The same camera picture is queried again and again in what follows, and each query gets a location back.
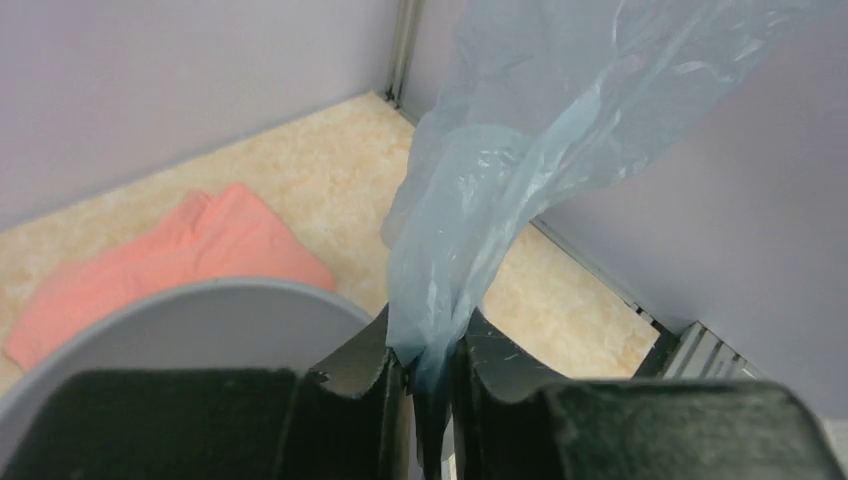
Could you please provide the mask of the light blue plastic trash bag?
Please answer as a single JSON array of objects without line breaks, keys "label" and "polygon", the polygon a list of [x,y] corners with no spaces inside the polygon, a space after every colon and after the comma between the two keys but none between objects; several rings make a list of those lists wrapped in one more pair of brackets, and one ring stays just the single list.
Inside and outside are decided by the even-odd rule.
[{"label": "light blue plastic trash bag", "polygon": [[823,1],[472,1],[381,229],[387,345],[442,475],[457,345],[537,215],[678,142]]}]

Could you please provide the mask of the grey plastic trash bin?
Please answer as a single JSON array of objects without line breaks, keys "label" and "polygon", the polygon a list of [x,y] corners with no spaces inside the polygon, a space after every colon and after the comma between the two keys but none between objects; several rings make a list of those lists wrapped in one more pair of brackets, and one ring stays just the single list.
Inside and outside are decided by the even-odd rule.
[{"label": "grey plastic trash bin", "polygon": [[1,398],[7,464],[54,390],[92,370],[306,370],[373,317],[329,291],[270,278],[224,278],[146,297],[76,334]]}]

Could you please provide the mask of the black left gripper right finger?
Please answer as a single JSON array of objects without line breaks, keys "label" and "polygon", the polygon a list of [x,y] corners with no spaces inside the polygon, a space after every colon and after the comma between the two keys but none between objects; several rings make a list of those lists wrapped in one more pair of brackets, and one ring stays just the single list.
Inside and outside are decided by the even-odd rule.
[{"label": "black left gripper right finger", "polygon": [[453,363],[462,479],[843,479],[814,415],[755,380],[570,379],[474,313]]}]

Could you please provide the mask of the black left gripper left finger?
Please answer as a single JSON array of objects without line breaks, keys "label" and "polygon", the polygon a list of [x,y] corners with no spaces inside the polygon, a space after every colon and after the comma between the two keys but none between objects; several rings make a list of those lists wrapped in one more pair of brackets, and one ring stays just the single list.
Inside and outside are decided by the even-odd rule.
[{"label": "black left gripper left finger", "polygon": [[410,409],[377,317],[306,370],[92,370],[53,391],[5,479],[403,479]]}]

